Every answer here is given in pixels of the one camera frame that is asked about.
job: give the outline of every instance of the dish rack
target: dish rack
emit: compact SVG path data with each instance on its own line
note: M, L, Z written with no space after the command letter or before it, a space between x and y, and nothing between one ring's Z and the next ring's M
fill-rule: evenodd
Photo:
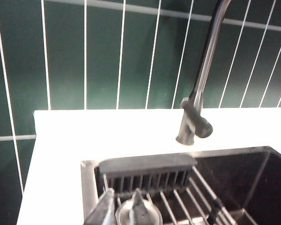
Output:
M152 162L153 157L132 157L128 160L132 161L130 162L132 165L137 164L138 161ZM190 156L182 154L182 157L186 157L189 162L185 160L185 165L182 162L178 165L169 165L168 168L164 168L165 163L163 163L153 165L147 170L133 169L134 174L125 169L118 170L120 167L126 167L123 166L128 161L125 158L112 160L114 163L117 162L117 165L112 164L107 169L103 165L95 169L98 195L108 188L113 188L117 208L122 202L130 199L134 191L139 188L142 195L160 210L164 225L236 225L236 221L220 198L194 165L197 162Z

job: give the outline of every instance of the metal object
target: metal object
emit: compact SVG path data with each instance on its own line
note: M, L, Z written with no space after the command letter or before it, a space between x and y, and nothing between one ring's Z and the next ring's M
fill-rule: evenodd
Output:
M204 52L198 71L197 81L189 97L181 102L184 114L176 140L182 144L192 145L194 135L205 138L211 135L213 128L207 120L200 116L203 106L203 91L214 55L216 42L220 33L225 12L231 0L218 0L210 22Z
M116 225L114 210L114 191L110 188L100 197L97 206L85 219L84 225Z
M163 173L160 179L157 175L152 176L152 186L148 190L149 177L143 177L144 185L140 192L148 200L144 202L159 209L163 225L281 224L279 153L269 147L256 147L189 154L198 164L192 167L187 184L175 186L174 189L164 189L166 180L171 184L175 173ZM84 161L82 165L85 213L96 206L96 196L103 194L102 186L96 185L99 182L103 184L105 178L96 170L98 161ZM134 187L139 185L140 177L134 177ZM179 180L182 177L183 173L177 175L177 183L180 184ZM112 179L107 176L106 180L105 183L112 188ZM125 177L123 185L127 188L124 188L123 193L115 195L117 208L122 207L126 200L132 197L133 191L131 192L129 187L131 180L130 176ZM113 185L117 186L120 182L121 179L116 178ZM216 217L210 217L212 211Z
M159 209L150 201L144 200L137 189L132 199L125 201L116 211L118 225L162 225Z

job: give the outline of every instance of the gooseneck faucet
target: gooseneck faucet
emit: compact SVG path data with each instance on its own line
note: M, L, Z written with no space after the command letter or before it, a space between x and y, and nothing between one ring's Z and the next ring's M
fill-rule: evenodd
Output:
M225 12L231 0L218 0L209 25L200 68L193 91L189 97L182 99L180 106L184 109L180 131L176 140L182 144L192 145L194 135L205 138L211 135L211 124L201 117L203 107L203 91L214 55L216 42L220 33Z

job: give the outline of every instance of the wire rack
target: wire rack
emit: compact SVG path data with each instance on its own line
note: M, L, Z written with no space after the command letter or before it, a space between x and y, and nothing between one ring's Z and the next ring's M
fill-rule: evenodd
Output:
M129 199L136 188L140 188L142 194L160 209L164 224L237 224L195 166L188 172L174 172L173 174L173 179L170 178L170 172L160 173L156 176L149 175L146 182L144 182L143 175L138 176L137 179L136 176L121 177L119 187L117 187L115 178L108 178L106 174L103 174L102 188L103 191L108 188L116 190L118 206Z

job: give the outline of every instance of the kitchen sink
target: kitchen sink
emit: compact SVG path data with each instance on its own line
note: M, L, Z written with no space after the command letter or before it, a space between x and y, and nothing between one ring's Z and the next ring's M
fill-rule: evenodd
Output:
M190 219L195 225L207 224L204 218L208 218L212 214L211 211L216 209L217 201L199 176L202 176L203 181L212 189L217 200L222 202L229 216L238 225L281 224L281 154L267 146L188 154L197 164L189 170L187 182L180 179L179 183L184 185L175 186L173 190L145 188L147 195L144 193L144 197L151 200L160 210L164 225L190 224ZM98 196L104 192L98 171L99 164L100 161L95 160L81 163L85 218L95 208ZM164 178L159 176L158 185L164 182ZM132 191L136 187L134 183L130 183ZM118 194L115 202L121 204L128 198L129 192L126 195ZM214 224L234 223L225 219L222 211L216 213L221 217L217 217Z

